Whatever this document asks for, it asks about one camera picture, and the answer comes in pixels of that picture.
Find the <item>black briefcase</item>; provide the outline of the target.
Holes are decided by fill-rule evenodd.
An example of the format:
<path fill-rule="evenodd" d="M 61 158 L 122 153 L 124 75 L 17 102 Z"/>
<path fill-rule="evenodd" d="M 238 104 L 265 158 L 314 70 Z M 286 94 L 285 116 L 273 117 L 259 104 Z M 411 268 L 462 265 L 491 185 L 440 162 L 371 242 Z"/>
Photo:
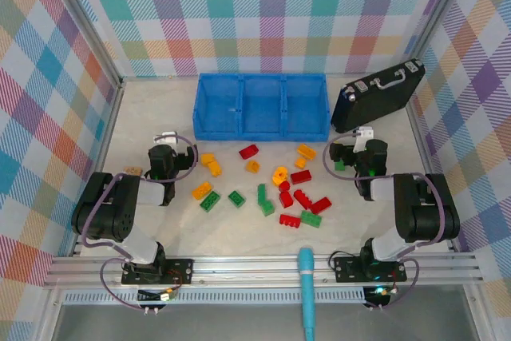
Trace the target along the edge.
<path fill-rule="evenodd" d="M 412 58 L 345 84 L 331 116 L 337 133 L 403 109 L 426 74 L 426 67 Z"/>

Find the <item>blue three-compartment bin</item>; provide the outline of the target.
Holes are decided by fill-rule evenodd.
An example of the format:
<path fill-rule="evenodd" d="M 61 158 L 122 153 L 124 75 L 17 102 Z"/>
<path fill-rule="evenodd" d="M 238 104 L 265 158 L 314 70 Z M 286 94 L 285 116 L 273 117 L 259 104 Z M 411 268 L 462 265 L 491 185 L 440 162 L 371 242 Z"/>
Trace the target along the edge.
<path fill-rule="evenodd" d="M 192 114 L 201 141 L 324 142 L 330 118 L 319 73 L 202 73 Z"/>

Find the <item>teal marker pen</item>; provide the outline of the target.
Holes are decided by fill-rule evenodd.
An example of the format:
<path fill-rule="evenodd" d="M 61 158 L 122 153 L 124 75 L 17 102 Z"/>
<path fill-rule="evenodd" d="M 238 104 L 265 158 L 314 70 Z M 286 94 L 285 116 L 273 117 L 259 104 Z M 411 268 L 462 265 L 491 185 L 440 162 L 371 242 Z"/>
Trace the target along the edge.
<path fill-rule="evenodd" d="M 303 329 L 306 341 L 315 341 L 315 259 L 311 248 L 299 250 L 298 270 L 300 275 Z"/>

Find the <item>aluminium frame side rail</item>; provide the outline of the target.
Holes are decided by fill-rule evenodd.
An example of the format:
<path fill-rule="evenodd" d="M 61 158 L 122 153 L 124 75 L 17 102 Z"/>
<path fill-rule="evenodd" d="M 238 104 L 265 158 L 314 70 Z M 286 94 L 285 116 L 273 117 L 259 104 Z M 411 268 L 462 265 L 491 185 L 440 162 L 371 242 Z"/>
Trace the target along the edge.
<path fill-rule="evenodd" d="M 434 159 L 430 154 L 429 147 L 426 139 L 422 136 L 421 124 L 419 118 L 415 112 L 412 101 L 409 101 L 406 105 L 406 112 L 410 121 L 410 127 L 412 129 L 414 139 L 418 148 L 419 156 L 423 168 L 426 173 L 437 173 L 439 167 L 434 164 Z"/>
<path fill-rule="evenodd" d="M 99 148 L 97 161 L 93 167 L 93 171 L 100 172 L 103 170 L 106 157 L 109 151 L 110 142 L 112 140 L 113 130 L 115 128 L 115 124 L 117 122 L 117 117 L 120 111 L 122 99 L 125 93 L 126 79 L 124 77 L 120 78 L 120 84 L 117 86 L 112 108 L 110 110 L 109 118 L 107 120 L 105 131 L 103 132 L 103 136 L 101 139 L 101 145 Z M 71 247 L 68 252 L 68 256 L 74 257 L 79 256 L 81 254 L 81 236 L 75 234 L 73 237 L 73 241 L 71 243 Z"/>

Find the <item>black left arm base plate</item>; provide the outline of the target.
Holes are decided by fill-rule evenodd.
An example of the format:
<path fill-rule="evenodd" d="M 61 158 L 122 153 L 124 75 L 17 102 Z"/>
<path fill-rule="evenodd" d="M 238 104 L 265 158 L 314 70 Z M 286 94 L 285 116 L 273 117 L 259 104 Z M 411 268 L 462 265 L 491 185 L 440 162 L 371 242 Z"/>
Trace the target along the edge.
<path fill-rule="evenodd" d="M 179 285 L 192 282 L 193 259 L 166 259 L 159 264 L 122 265 L 123 285 Z"/>

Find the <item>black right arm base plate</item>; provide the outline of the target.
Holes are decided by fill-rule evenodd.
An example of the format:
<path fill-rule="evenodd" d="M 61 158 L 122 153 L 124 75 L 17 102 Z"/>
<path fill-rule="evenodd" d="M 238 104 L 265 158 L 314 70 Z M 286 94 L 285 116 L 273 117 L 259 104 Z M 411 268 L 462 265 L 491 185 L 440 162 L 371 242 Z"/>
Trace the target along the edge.
<path fill-rule="evenodd" d="M 407 280 L 404 264 L 393 261 L 363 263 L 360 257 L 334 258 L 337 283 L 393 283 Z"/>

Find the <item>aluminium frame post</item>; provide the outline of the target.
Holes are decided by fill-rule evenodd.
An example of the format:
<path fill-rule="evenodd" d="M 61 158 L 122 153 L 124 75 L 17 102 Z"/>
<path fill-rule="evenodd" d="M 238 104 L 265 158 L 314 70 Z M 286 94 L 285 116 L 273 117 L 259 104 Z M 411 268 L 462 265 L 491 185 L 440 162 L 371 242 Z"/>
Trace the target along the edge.
<path fill-rule="evenodd" d="M 69 13 L 74 18 L 78 28 L 84 34 L 85 40 L 89 43 L 91 50 L 97 56 L 97 60 L 99 61 L 101 68 L 105 71 L 112 83 L 114 83 L 117 87 L 121 87 L 121 75 L 117 71 L 113 60 L 110 58 L 88 14 L 85 12 L 85 8 L 81 4 L 81 1 L 64 0 L 64 2 L 69 8 Z"/>
<path fill-rule="evenodd" d="M 420 0 L 419 11 L 413 22 L 411 35 L 406 41 L 402 60 L 423 57 L 426 47 L 440 26 L 454 0 Z"/>

